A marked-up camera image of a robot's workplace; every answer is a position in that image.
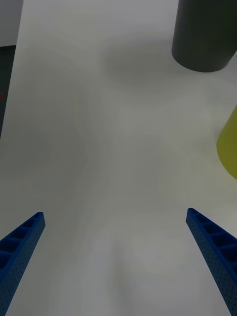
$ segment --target white wall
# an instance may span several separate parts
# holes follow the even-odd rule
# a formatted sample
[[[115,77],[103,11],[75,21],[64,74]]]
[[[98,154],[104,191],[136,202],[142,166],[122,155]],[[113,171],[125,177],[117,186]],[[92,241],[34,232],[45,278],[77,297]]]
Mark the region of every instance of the white wall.
[[[0,47],[16,45],[23,0],[0,0]]]

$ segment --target white surface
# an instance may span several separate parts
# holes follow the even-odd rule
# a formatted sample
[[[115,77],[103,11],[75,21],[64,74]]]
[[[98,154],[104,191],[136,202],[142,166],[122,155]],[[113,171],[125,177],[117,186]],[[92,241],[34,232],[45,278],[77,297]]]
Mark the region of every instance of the white surface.
[[[0,47],[16,45],[23,0],[0,0]]]
[[[215,143],[236,60],[179,66],[177,1],[26,0],[0,142],[3,237],[46,229],[8,316],[223,316],[186,226],[237,235],[237,182]]]

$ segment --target yellow cylinder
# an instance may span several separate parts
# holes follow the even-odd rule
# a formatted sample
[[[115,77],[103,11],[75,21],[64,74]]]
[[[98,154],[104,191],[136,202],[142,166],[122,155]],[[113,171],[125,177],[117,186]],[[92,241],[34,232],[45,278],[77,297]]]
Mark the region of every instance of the yellow cylinder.
[[[216,147],[221,163],[237,179],[237,106],[222,129]]]

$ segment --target dark floor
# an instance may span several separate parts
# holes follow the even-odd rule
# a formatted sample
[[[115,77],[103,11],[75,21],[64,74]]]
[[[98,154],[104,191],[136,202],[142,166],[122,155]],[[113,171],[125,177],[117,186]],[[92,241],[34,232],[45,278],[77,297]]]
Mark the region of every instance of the dark floor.
[[[0,47],[0,135],[16,46]]]

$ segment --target cylinder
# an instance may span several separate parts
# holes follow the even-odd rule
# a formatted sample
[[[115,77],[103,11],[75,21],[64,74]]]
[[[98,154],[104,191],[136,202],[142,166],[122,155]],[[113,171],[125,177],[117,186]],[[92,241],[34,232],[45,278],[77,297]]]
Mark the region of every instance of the cylinder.
[[[237,50],[236,0],[179,0],[172,55],[185,68],[213,72]]]
[[[237,106],[222,129],[216,147],[221,163],[237,179]]]

